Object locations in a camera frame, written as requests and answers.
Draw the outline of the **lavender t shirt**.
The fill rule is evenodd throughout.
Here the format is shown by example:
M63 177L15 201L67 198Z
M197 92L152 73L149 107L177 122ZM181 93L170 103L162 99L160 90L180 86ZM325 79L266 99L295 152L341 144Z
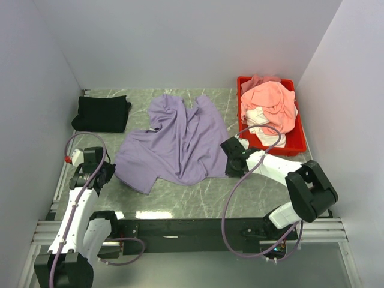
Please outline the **lavender t shirt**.
M158 178L190 186L223 178L227 156L221 144L227 128L207 95L187 108L181 97L163 94L148 108L150 128L129 132L116 153L116 177L149 194Z

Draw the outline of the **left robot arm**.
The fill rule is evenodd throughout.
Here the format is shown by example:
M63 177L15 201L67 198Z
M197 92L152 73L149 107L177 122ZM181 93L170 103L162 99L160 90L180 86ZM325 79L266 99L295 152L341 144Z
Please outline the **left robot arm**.
M67 159L76 169L60 228L47 253L37 256L34 263L40 287L91 287L93 265L103 242L119 236L115 213L93 210L115 172L115 165L105 157L106 149L99 146L76 149Z

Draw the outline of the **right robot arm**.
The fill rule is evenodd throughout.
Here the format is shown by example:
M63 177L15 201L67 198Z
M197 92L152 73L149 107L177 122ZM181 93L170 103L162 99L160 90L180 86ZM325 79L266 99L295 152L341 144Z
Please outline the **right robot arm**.
M290 200L262 218L261 233L277 239L284 229L299 221L312 223L338 202L338 194L314 160L305 163L286 160L257 148L245 148L236 137L221 144L227 156L226 175L243 178L248 172L284 185Z

